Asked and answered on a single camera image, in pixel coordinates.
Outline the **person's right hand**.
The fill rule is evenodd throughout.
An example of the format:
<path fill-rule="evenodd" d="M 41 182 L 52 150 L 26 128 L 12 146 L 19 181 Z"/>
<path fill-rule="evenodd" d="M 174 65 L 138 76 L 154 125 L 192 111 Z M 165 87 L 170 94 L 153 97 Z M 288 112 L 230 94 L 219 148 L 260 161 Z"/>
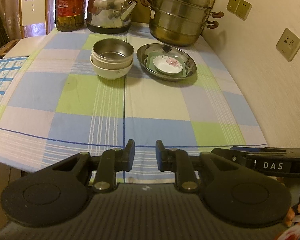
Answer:
<path fill-rule="evenodd" d="M 284 224 L 286 226 L 291 226 L 292 224 L 298 222 L 300 222 L 300 203 L 296 207 L 296 212 L 293 208 L 290 208 L 284 219 Z"/>

